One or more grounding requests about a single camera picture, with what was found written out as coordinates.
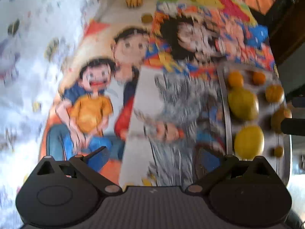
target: cartoon illustration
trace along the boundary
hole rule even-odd
[[[273,69],[274,59],[262,53],[268,37],[264,26],[247,26],[219,10],[194,5],[180,9],[176,16],[164,15],[154,23],[157,25],[152,27],[160,29],[161,37],[171,47],[171,55],[178,63],[209,66],[225,58]]]
[[[143,132],[134,132],[131,124],[128,138],[149,140],[154,162],[149,163],[147,172],[158,186],[186,188],[203,175],[199,167],[202,158],[196,155],[200,151],[195,150],[198,142],[221,154],[226,152],[220,88],[213,82],[174,73],[156,75],[155,85],[164,103],[161,113],[150,116],[133,108]],[[121,128],[117,133],[124,136]]]
[[[124,105],[135,94],[139,70],[146,56],[149,33],[142,28],[124,29],[111,45],[116,62],[115,79],[125,83]]]
[[[56,160],[69,159],[77,152],[88,154],[101,146],[111,150],[113,137],[103,135],[112,104],[104,91],[111,82],[115,63],[94,59],[85,65],[74,85],[66,89],[55,111],[62,124],[52,126],[47,135],[47,154]],[[99,171],[109,156],[97,154],[88,165]]]

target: round fruit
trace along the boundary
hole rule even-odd
[[[277,146],[274,148],[274,156],[277,158],[281,158],[284,156],[284,147],[283,146]]]
[[[264,151],[264,133],[257,126],[247,126],[240,130],[234,140],[234,151],[243,160],[252,160]]]
[[[271,117],[271,128],[276,133],[282,133],[281,122],[285,118],[292,118],[292,113],[289,108],[280,108]]]
[[[239,119],[251,121],[257,118],[259,105],[255,94],[244,88],[236,88],[229,92],[229,107]]]
[[[239,71],[230,72],[230,74],[228,76],[228,82],[232,88],[244,86],[244,78]]]
[[[278,102],[284,101],[284,89],[281,85],[270,85],[265,92],[267,102]]]
[[[255,85],[263,85],[266,82],[266,76],[262,72],[254,72],[253,73],[253,83]]]

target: metal tray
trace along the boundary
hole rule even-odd
[[[230,71],[238,70],[244,77],[244,88],[250,90],[257,95],[259,101],[259,116],[254,121],[240,121],[234,116],[231,116],[229,105],[227,88],[227,76]],[[252,71],[261,71],[266,75],[266,83],[261,86],[255,86],[252,82]],[[222,99],[224,103],[224,116],[226,126],[226,137],[227,137],[227,153],[234,154],[233,151],[233,140],[236,135],[244,126],[257,124],[259,125],[264,133],[265,147],[263,156],[268,160],[270,165],[276,171],[278,176],[281,178],[285,185],[288,184],[289,177],[291,174],[291,162],[292,162],[292,147],[291,147],[291,135],[279,135],[271,130],[270,120],[271,115],[279,109],[279,104],[270,104],[266,101],[265,90],[270,84],[280,84],[280,80],[274,72],[264,71],[256,68],[252,65],[242,65],[236,63],[225,62],[219,65],[217,69],[219,76],[219,83],[222,92]],[[278,159],[273,156],[273,149],[277,145],[284,147],[284,157]]]

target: orange fruit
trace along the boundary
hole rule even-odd
[[[267,87],[266,92],[266,100],[267,102],[278,102],[282,103],[284,101],[284,89],[279,84],[272,84]]]
[[[239,71],[232,71],[228,76],[228,83],[232,88],[240,88],[244,86],[244,78]]]
[[[255,85],[263,85],[266,82],[266,76],[262,72],[253,72],[253,83]]]

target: colorful poster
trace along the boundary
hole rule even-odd
[[[159,3],[152,31],[167,44],[173,61],[181,66],[207,68],[225,59],[274,69],[267,28],[249,26],[217,9],[185,3]]]
[[[65,65],[41,157],[65,160],[106,146],[88,165],[118,183],[129,121],[123,121],[124,130],[117,117],[135,94],[148,40],[149,31],[143,26],[90,25],[72,62]]]
[[[114,183],[186,188],[219,164],[206,149],[227,152],[216,66],[273,70],[267,38],[263,26],[185,3],[158,3],[151,29],[92,22],[64,66],[41,156],[106,146],[88,165]]]

